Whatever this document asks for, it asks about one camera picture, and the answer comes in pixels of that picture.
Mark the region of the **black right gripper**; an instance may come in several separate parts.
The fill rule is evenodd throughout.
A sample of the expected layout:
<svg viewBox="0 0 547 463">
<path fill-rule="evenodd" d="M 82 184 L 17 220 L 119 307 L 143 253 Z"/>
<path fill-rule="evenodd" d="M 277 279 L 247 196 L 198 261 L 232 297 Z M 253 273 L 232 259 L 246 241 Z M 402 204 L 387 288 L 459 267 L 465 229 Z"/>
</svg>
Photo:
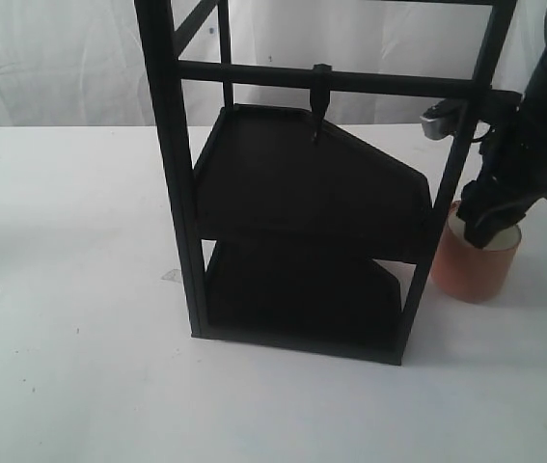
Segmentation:
<svg viewBox="0 0 547 463">
<path fill-rule="evenodd" d="M 490 125 L 478 177 L 462 191 L 464 238 L 478 249 L 547 199 L 547 93 L 491 91 L 481 108 Z"/>
</svg>

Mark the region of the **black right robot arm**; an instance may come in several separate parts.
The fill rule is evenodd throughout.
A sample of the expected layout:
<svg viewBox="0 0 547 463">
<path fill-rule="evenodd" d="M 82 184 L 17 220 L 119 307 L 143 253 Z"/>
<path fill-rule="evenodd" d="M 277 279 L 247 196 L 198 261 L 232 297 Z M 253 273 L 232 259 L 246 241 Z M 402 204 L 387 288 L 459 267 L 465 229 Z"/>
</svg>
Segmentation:
<svg viewBox="0 0 547 463">
<path fill-rule="evenodd" d="M 457 215 L 465 239 L 479 249 L 547 200 L 547 9 L 544 41 L 519 104 L 491 124 L 479 146 L 479 175 L 462 190 Z"/>
</svg>

